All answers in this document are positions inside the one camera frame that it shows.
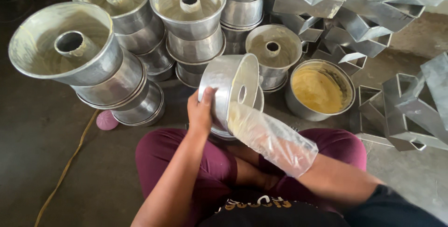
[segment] concrete floor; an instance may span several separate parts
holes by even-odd
[[[33,11],[55,0],[35,2]],[[440,25],[445,25],[448,19],[445,15],[429,13],[421,18],[438,19]],[[32,79],[14,69],[8,60],[7,44],[23,20],[0,23],[3,31],[0,35],[3,44],[0,47],[0,226],[9,227],[34,224],[94,112],[69,86]],[[425,35],[437,41],[444,28]],[[425,60],[387,49],[376,58],[369,58],[365,69],[353,81],[356,86],[380,87],[397,72],[416,74]],[[43,214],[40,226],[130,225],[143,203],[134,163],[139,139],[150,130],[184,128],[188,122],[186,101],[194,90],[176,79],[161,86],[167,100],[166,113],[154,126],[119,125],[108,132],[95,125],[90,128],[82,150]],[[294,117],[286,108],[283,95],[281,90],[266,96],[265,113],[301,130],[348,129],[347,114],[322,122]],[[427,147],[423,152],[398,152],[371,142],[365,145],[368,172],[448,223],[448,151]]]

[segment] person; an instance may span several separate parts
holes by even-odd
[[[210,143],[212,88],[188,100],[188,130],[159,129],[136,149],[145,201],[132,227],[446,226],[366,172],[366,150],[339,129],[299,132],[319,149],[293,178],[243,146]]]

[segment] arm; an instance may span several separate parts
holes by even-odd
[[[204,145],[210,133],[213,94],[213,89],[208,87],[201,103],[198,103],[198,91],[188,98],[187,135],[135,216],[132,227],[180,226],[187,219]]]
[[[383,184],[356,167],[322,154],[318,154],[310,169],[296,180],[341,210],[364,203],[378,184]]]

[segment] hand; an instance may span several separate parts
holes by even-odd
[[[212,87],[207,87],[200,103],[198,102],[198,95],[199,90],[188,98],[189,131],[208,135],[211,129],[211,100],[215,95],[215,90]]]

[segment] stacked cake pan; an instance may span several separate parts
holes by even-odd
[[[165,46],[167,32],[149,0],[73,1],[96,4],[110,14],[118,42],[142,61],[149,80],[164,81],[174,73],[175,61]]]
[[[245,39],[263,20],[263,0],[227,0],[221,25],[227,38],[224,54],[244,54]]]
[[[263,92],[280,90],[288,82],[288,69],[302,56],[299,37],[280,25],[263,25],[252,30],[245,41],[246,51],[259,62],[259,85]]]
[[[123,124],[152,124],[164,113],[161,89],[120,46],[110,15],[98,6],[66,2],[38,11],[16,30],[8,53],[21,73],[68,84],[84,103],[112,110]]]
[[[198,88],[209,61],[225,49],[219,20],[226,0],[150,0],[150,4],[167,27],[166,49],[177,61],[177,77]]]

